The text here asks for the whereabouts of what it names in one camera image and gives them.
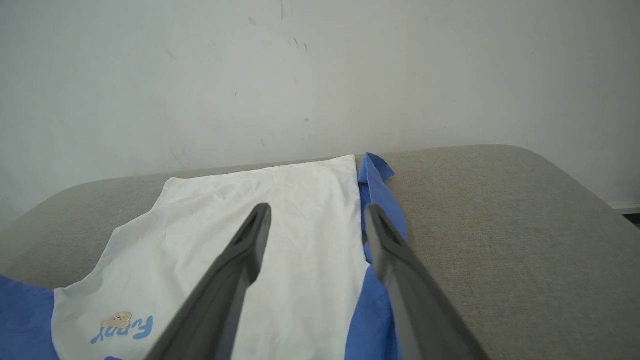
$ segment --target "white wall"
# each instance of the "white wall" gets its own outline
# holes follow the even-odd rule
[[[0,224],[97,179],[472,143],[640,202],[639,19],[636,0],[4,0]]]

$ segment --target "fabric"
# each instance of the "fabric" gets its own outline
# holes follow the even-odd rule
[[[53,306],[53,291],[0,275],[0,359],[57,359]]]
[[[272,208],[269,243],[232,358],[344,357],[367,267],[353,156],[170,179],[87,278],[54,291],[60,359],[142,359],[260,202]]]
[[[382,154],[409,246],[492,359],[640,358],[640,231],[540,155],[507,145]],[[65,190],[0,232],[0,274],[44,288],[85,277],[113,229],[170,177]]]
[[[406,222],[403,211],[384,183],[393,175],[395,175],[393,170],[383,159],[373,154],[365,155],[358,173],[360,204],[362,213],[368,204],[380,205],[406,241]],[[366,234],[364,216],[362,233]],[[367,262],[371,264],[369,243],[364,245],[364,251]],[[373,267],[369,266],[358,305],[351,320],[345,359],[396,360],[401,358],[387,288],[376,278]]]

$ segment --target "white fabric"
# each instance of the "white fabric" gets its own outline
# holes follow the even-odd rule
[[[113,232],[91,274],[55,290],[60,359],[143,359],[260,202],[271,204],[271,231],[233,359],[343,359],[367,269],[353,156],[167,181],[151,211]]]

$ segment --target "gray fabric surface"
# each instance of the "gray fabric surface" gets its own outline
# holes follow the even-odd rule
[[[504,145],[383,157],[410,246],[494,359],[640,359],[640,231],[542,157]],[[0,233],[0,273],[66,286],[171,176],[76,186]]]

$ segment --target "blue fabric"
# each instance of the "blue fabric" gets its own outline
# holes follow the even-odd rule
[[[397,230],[407,239],[406,222],[400,205],[384,181],[393,170],[380,157],[367,153],[358,173],[362,204],[362,232],[365,234],[364,209],[380,205]],[[365,257],[371,264],[369,244]],[[52,290],[13,281],[0,275],[0,354],[1,358],[58,360],[51,338],[54,295]],[[400,360],[391,303],[387,289],[378,281],[373,267],[367,269],[362,292],[351,319],[346,344],[347,360]]]
[[[58,359],[51,339],[53,291],[0,275],[0,357]]]
[[[377,204],[385,210],[389,220],[406,241],[407,230],[404,213],[396,198],[385,185],[385,180],[395,175],[381,157],[367,153],[358,173],[360,203],[362,206],[362,233],[366,233],[364,209]],[[369,244],[364,245],[367,262],[372,263]],[[387,288],[379,282],[369,265],[362,292],[351,318],[344,358],[346,360],[400,360],[394,315]]]

